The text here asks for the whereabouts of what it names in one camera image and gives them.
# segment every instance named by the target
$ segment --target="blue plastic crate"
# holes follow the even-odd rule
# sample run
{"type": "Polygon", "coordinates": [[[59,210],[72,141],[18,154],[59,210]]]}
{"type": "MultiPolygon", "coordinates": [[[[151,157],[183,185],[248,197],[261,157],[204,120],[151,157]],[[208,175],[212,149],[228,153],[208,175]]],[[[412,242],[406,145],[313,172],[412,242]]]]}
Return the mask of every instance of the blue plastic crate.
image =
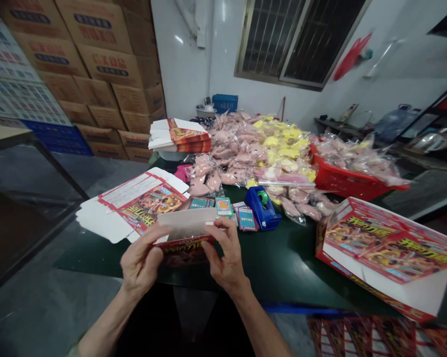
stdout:
{"type": "Polygon", "coordinates": [[[43,143],[43,145],[50,151],[59,152],[63,154],[74,154],[74,155],[83,155],[83,156],[94,156],[93,152],[89,147],[87,148],[78,148],[66,145],[57,145],[50,143],[43,143]]]}
{"type": "Polygon", "coordinates": [[[76,126],[48,124],[30,120],[22,120],[22,122],[35,132],[36,137],[50,151],[64,154],[94,155],[76,126]]]}
{"type": "Polygon", "coordinates": [[[227,110],[229,112],[236,112],[238,106],[238,96],[229,94],[215,94],[212,97],[213,107],[218,114],[223,114],[227,110]]]}
{"type": "Polygon", "coordinates": [[[35,135],[44,144],[65,145],[84,149],[88,147],[88,144],[86,144],[86,142],[82,138],[71,139],[67,137],[57,137],[44,134],[35,134],[35,135]]]}
{"type": "Polygon", "coordinates": [[[48,124],[39,121],[22,120],[27,128],[33,130],[35,134],[44,134],[61,138],[82,138],[81,133],[75,126],[48,124]]]}

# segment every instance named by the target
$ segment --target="gray floor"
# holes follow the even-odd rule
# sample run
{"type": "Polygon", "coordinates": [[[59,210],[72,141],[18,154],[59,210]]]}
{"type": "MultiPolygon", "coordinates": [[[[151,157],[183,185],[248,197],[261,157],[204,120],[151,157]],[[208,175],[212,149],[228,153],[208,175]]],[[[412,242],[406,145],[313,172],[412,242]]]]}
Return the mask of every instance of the gray floor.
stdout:
{"type": "MultiPolygon", "coordinates": [[[[56,154],[90,196],[146,171],[147,164],[56,154]]],[[[0,189],[77,198],[72,188],[39,153],[28,147],[0,151],[0,189]]],[[[113,278],[52,268],[80,237],[76,222],[67,227],[0,288],[0,357],[64,356],[108,305],[120,286],[113,278]]],[[[201,333],[215,295],[175,289],[182,326],[201,333]],[[201,315],[189,314],[198,301],[201,315]]],[[[306,317],[270,314],[296,356],[314,356],[306,317]]]]}

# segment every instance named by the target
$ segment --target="small card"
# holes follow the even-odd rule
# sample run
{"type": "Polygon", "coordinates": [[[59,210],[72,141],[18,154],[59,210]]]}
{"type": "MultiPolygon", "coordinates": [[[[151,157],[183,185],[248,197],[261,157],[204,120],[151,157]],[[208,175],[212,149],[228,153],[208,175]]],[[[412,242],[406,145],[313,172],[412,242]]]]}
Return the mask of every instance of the small card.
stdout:
{"type": "Polygon", "coordinates": [[[238,208],[238,220],[240,221],[240,229],[242,231],[256,232],[258,229],[255,224],[253,210],[247,208],[238,208]]]}
{"type": "Polygon", "coordinates": [[[234,213],[231,217],[230,217],[230,219],[233,221],[233,222],[235,222],[236,223],[236,225],[237,225],[237,227],[238,227],[238,217],[237,217],[237,214],[236,213],[234,213]]]}
{"type": "Polygon", "coordinates": [[[215,207],[215,200],[213,198],[207,198],[208,206],[207,207],[215,207]]]}
{"type": "Polygon", "coordinates": [[[206,198],[194,198],[192,200],[192,203],[190,205],[189,209],[195,209],[195,208],[207,208],[208,206],[208,201],[206,198]]]}
{"type": "Polygon", "coordinates": [[[233,207],[235,208],[235,211],[236,211],[236,209],[238,208],[238,207],[242,207],[242,208],[249,208],[246,204],[245,204],[245,202],[237,202],[237,203],[234,203],[233,204],[233,207]]]}
{"type": "Polygon", "coordinates": [[[232,204],[228,197],[216,197],[215,206],[217,207],[217,215],[231,216],[233,214],[232,204]]]}

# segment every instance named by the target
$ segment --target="window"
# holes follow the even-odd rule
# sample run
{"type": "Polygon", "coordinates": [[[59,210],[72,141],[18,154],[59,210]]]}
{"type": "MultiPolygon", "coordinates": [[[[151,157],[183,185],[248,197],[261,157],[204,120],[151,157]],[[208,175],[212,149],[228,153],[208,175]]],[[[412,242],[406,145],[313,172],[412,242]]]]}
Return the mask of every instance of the window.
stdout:
{"type": "Polygon", "coordinates": [[[370,0],[248,0],[235,76],[321,91],[370,0]]]}

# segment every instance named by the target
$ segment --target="window frame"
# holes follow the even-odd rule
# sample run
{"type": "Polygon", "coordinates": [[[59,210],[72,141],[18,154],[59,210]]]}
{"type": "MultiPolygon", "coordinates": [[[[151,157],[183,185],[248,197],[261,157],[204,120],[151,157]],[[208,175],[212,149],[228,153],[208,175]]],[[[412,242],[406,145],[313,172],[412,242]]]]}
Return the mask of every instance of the window frame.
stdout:
{"type": "Polygon", "coordinates": [[[337,63],[339,62],[342,54],[344,53],[350,39],[352,38],[352,35],[354,34],[357,26],[359,26],[359,23],[364,16],[367,8],[369,7],[372,0],[365,0],[364,4],[361,7],[361,10],[359,11],[356,19],[354,20],[354,23],[352,24],[344,42],[342,43],[342,46],[337,53],[337,56],[335,57],[326,77],[324,78],[323,83],[316,83],[316,82],[310,82],[310,81],[304,81],[300,79],[290,78],[286,77],[286,70],[288,68],[289,61],[291,59],[291,55],[293,53],[294,47],[297,44],[300,36],[302,35],[301,29],[303,28],[303,25],[305,24],[307,20],[307,14],[308,9],[312,2],[317,0],[305,0],[305,3],[303,5],[303,10],[301,12],[301,16],[298,19],[293,38],[291,39],[291,43],[289,45],[289,48],[286,51],[286,56],[284,57],[284,65],[281,70],[281,74],[279,77],[273,77],[265,74],[257,74],[252,72],[245,72],[243,71],[243,62],[245,60],[245,54],[246,49],[248,45],[248,37],[250,35],[250,26],[253,19],[253,13],[255,9],[255,0],[247,0],[247,5],[245,8],[245,12],[243,14],[243,20],[242,20],[242,30],[241,30],[241,36],[240,41],[238,44],[238,55],[237,59],[235,61],[235,70],[233,75],[237,78],[244,78],[244,79],[250,79],[260,82],[266,82],[266,83],[272,83],[272,84],[279,84],[279,85],[285,85],[289,87],[294,88],[302,88],[302,89],[309,89],[313,91],[321,92],[324,87],[326,86],[327,82],[329,81],[329,78],[334,71],[334,68],[336,67],[337,63]]]}

